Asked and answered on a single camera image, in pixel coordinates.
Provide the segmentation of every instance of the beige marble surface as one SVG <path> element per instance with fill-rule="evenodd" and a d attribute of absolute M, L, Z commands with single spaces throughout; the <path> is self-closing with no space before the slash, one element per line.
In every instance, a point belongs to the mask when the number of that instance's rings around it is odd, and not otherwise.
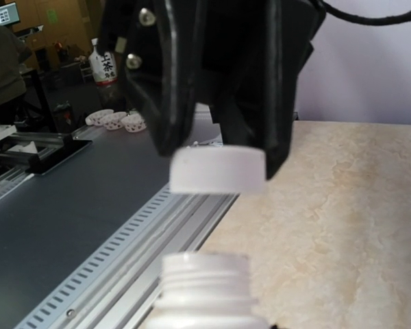
<path fill-rule="evenodd" d="M 411 329 L 411 126 L 296 122 L 264 195 L 202 248 L 252 260 L 256 312 L 290 329 Z"/>

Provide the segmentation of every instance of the bottle label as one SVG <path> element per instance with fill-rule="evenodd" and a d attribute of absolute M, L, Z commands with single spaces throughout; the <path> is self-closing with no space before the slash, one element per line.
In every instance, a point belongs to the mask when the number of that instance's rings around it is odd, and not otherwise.
<path fill-rule="evenodd" d="M 97 85 L 104 86 L 117 81 L 116 61 L 112 53 L 103 56 L 97 54 L 90 59 L 90 65 Z"/>

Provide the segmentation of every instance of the computer monitor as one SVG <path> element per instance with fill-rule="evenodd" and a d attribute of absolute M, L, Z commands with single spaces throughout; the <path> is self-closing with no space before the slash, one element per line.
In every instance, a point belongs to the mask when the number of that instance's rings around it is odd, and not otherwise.
<path fill-rule="evenodd" d="M 12 2 L 7 5 L 0 6 L 0 25 L 12 25 L 20 23 L 20 16 L 16 3 Z"/>

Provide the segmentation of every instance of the dark gray conveyor surface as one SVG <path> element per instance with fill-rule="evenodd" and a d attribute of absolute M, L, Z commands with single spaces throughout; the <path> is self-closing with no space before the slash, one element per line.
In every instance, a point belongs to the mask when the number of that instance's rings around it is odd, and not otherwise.
<path fill-rule="evenodd" d="M 190 139 L 218 125 L 197 120 Z M 0 201 L 0 329 L 13 329 L 169 178 L 147 132 L 106 132 Z"/>

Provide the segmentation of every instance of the bolt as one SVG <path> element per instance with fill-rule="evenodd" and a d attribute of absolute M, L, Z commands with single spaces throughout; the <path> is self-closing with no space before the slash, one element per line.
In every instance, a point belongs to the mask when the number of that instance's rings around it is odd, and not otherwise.
<path fill-rule="evenodd" d="M 66 312 L 66 316 L 67 316 L 69 319 L 74 318 L 75 315 L 76 315 L 76 311 L 73 310 L 72 308 Z"/>
<path fill-rule="evenodd" d="M 152 26 L 157 21 L 157 18 L 151 10 L 142 8 L 140 13 L 138 14 L 138 21 L 143 26 Z"/>
<path fill-rule="evenodd" d="M 142 59 L 139 56 L 130 53 L 126 59 L 126 66 L 130 70 L 136 70 L 142 66 Z"/>

